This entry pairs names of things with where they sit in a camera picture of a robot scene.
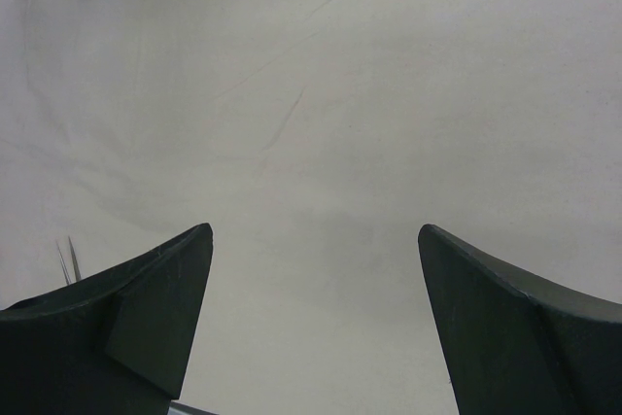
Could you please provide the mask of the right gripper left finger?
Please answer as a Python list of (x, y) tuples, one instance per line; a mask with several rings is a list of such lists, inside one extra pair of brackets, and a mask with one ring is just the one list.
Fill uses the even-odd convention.
[(1, 312), (4, 414), (166, 414), (180, 398), (214, 251), (196, 225)]

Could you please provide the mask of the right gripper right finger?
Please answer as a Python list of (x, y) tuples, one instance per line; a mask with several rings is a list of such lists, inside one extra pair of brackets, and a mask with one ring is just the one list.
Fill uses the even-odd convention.
[(621, 306), (492, 257), (436, 225), (418, 246), (462, 414), (618, 414)]

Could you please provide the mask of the beige cloth wrap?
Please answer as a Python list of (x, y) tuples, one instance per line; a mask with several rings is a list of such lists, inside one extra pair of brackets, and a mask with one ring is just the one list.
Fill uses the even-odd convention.
[(182, 392), (453, 414), (417, 235), (621, 298), (621, 0), (1, 0), (1, 303), (200, 224)]

